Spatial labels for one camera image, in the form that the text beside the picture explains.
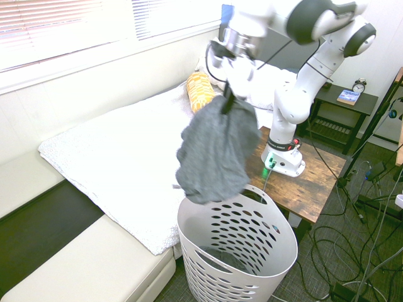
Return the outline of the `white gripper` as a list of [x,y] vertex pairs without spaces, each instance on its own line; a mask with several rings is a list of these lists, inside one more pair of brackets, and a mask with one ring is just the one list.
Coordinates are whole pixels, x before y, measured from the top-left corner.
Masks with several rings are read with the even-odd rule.
[[254,61],[241,56],[234,59],[224,58],[224,71],[227,76],[223,96],[226,98],[221,113],[226,115],[237,98],[247,98],[249,95],[250,81],[256,70]]

